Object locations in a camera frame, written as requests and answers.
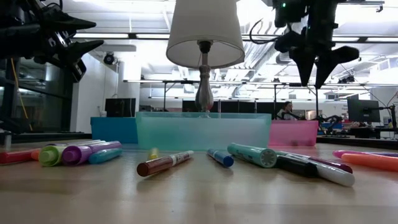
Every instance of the blue bin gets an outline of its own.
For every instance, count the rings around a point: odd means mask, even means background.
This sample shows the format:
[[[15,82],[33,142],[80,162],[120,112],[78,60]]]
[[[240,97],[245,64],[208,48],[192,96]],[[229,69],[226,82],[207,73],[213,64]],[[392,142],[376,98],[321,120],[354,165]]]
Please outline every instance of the blue bin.
[[[135,118],[91,118],[91,132],[93,139],[138,143]]]
[[[168,113],[136,114],[141,149],[168,151],[226,150],[232,142],[267,147],[270,114]]]

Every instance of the yellow cable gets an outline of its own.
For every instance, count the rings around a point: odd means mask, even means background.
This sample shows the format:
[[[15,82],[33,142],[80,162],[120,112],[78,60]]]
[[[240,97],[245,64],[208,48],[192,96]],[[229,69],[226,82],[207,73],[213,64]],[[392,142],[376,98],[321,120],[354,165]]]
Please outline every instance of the yellow cable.
[[[15,78],[15,84],[17,86],[17,91],[19,91],[19,84],[18,84],[18,77],[17,77],[17,72],[15,71],[15,66],[14,66],[14,59],[11,59],[11,65],[12,65],[12,71],[14,72],[14,78]],[[29,118],[27,117],[27,113],[26,113],[26,109],[24,106],[24,101],[22,100],[22,94],[19,93],[19,99],[21,100],[21,105],[22,105],[22,109],[24,109],[24,113],[25,113],[25,118],[27,120],[29,120]],[[33,131],[32,125],[29,124],[30,127],[30,131]]]

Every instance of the desk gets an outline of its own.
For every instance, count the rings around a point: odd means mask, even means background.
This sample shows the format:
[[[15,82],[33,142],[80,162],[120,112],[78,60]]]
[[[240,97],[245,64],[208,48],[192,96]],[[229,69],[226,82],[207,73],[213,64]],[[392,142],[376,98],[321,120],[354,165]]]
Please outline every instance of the desk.
[[[396,129],[393,128],[351,128],[349,130],[350,135],[355,136],[356,138],[376,138],[380,139],[381,132],[394,132]]]
[[[397,218],[398,173],[352,166],[356,183],[347,188],[238,159],[225,169],[196,152],[143,178],[136,166],[146,152],[124,148],[122,157],[97,166],[0,166],[1,223],[390,224]],[[333,150],[377,151],[331,144],[278,149],[334,161]]]

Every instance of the table lamp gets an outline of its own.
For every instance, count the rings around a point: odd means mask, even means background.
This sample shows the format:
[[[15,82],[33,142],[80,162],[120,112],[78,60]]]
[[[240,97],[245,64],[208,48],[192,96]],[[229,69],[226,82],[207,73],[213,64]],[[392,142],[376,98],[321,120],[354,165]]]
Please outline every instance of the table lamp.
[[[244,62],[236,0],[176,0],[166,56],[177,65],[199,69],[195,104],[209,112],[214,103],[210,70]]]

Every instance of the translucent teal bin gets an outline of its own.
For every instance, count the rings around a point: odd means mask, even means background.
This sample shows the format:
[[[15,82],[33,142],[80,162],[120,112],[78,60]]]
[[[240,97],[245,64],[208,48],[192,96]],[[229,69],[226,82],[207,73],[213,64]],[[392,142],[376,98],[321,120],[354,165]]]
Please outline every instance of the translucent teal bin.
[[[136,122],[141,149],[226,150],[231,142],[267,147],[271,115],[138,112]]]

